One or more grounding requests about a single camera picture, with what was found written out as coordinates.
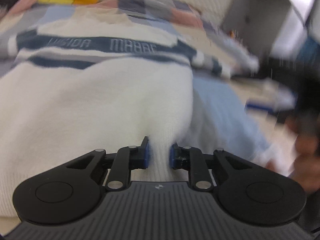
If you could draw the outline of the person's right hand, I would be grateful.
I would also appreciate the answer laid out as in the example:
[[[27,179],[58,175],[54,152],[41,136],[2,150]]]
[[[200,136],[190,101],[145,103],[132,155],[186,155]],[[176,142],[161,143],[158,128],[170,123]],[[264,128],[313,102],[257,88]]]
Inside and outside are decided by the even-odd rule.
[[[274,142],[280,157],[270,157],[266,168],[288,171],[308,194],[319,190],[319,118],[289,116],[276,129]]]

